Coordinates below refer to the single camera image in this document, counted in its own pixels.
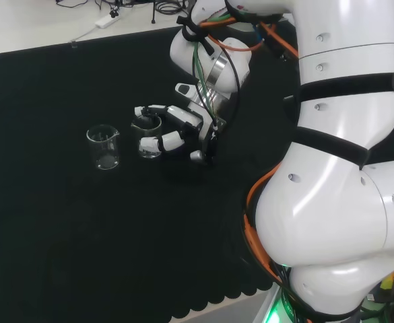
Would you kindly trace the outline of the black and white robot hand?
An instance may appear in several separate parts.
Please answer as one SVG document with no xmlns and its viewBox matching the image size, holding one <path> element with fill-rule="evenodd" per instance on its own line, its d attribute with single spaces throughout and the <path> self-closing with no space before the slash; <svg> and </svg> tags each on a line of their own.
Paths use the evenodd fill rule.
<svg viewBox="0 0 394 323">
<path fill-rule="evenodd" d="M 142 134 L 137 140 L 137 146 L 143 157 L 154 158 L 162 153 L 176 151 L 188 140 L 196 139 L 201 146 L 190 152 L 190 159 L 206 165 L 214 162 L 220 133 L 226 128 L 224 119 L 211 118 L 202 106 L 194 102 L 190 102 L 186 109 L 174 105 L 138 106 L 134 108 L 134 113 L 131 127 Z M 136 125 L 138 119 L 143 121 L 141 127 Z M 161 134 L 163 120 L 175 122 L 179 129 Z"/>
</svg>

